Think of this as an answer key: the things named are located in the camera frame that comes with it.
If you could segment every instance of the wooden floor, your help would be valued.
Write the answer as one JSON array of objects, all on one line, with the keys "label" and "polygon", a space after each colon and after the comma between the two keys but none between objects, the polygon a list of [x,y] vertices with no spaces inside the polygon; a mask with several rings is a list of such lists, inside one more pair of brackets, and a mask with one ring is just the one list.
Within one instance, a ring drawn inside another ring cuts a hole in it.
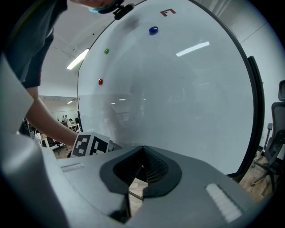
[{"label": "wooden floor", "polygon": [[[54,152],[54,155],[56,156],[57,159],[62,159],[66,158],[68,153],[72,150],[72,147],[68,147],[68,150],[66,149],[60,149],[59,154],[58,152]],[[258,161],[258,163],[265,163],[266,158],[261,157]],[[260,168],[259,166],[255,166],[252,168],[248,169],[247,173],[239,183],[241,187],[243,187],[246,192],[249,193],[249,195],[252,197],[252,199],[255,202],[261,201],[263,198],[267,197],[272,193],[272,188],[271,188],[271,181],[270,177],[266,176],[264,179],[260,180],[259,182],[256,183],[255,186],[251,187],[250,183],[260,176],[264,174],[264,170]],[[135,179],[133,183],[131,184],[129,191],[133,192],[134,194],[142,197],[143,196],[143,189],[147,187],[147,183],[143,182],[139,179]],[[130,199],[130,208],[131,208],[131,214],[134,216],[134,214],[140,209],[142,206],[143,202],[137,198],[135,198],[132,195],[129,195]]]}]

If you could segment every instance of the person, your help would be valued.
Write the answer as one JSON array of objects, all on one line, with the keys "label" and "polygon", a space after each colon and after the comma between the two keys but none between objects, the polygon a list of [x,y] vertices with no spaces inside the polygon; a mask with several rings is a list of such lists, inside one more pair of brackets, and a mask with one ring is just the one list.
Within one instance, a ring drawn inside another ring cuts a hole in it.
[{"label": "person", "polygon": [[67,121],[68,121],[68,118],[67,118],[67,115],[65,115],[64,122],[67,122]]},{"label": "person", "polygon": [[[88,8],[105,8],[113,0],[70,0]],[[41,83],[41,68],[47,51],[53,41],[53,26],[58,17],[67,10],[66,0],[36,0],[14,8],[13,14],[19,13],[21,22],[13,21],[4,53],[7,61],[32,96],[34,102],[26,118],[42,133],[49,137],[73,146],[77,134],[56,121],[39,98],[38,86]]]}]

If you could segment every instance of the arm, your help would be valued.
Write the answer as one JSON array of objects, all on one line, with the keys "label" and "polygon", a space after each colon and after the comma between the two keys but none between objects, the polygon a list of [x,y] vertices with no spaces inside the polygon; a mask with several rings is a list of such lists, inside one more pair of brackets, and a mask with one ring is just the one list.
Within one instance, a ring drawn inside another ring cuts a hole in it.
[{"label": "arm", "polygon": [[55,120],[40,100],[37,87],[27,89],[34,103],[27,113],[29,122],[47,136],[67,145],[74,145],[77,134]]}]

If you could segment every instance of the black cable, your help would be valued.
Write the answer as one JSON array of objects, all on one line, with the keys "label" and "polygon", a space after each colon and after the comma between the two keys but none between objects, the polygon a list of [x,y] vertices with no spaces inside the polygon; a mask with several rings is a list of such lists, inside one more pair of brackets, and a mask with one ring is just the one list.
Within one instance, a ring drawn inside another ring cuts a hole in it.
[{"label": "black cable", "polygon": [[136,194],[132,193],[131,191],[129,191],[129,194],[132,195],[133,197],[135,197],[135,198],[137,198],[137,199],[143,201],[143,198],[140,197],[139,195],[136,195]]}]

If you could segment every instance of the cube with black and white markers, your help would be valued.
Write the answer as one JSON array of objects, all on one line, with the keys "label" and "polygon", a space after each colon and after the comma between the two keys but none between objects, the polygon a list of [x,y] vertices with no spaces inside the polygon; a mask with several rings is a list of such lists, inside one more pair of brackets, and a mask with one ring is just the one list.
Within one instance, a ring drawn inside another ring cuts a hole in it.
[{"label": "cube with black and white markers", "polygon": [[71,157],[98,155],[108,152],[110,138],[98,133],[80,132],[72,149]]}]

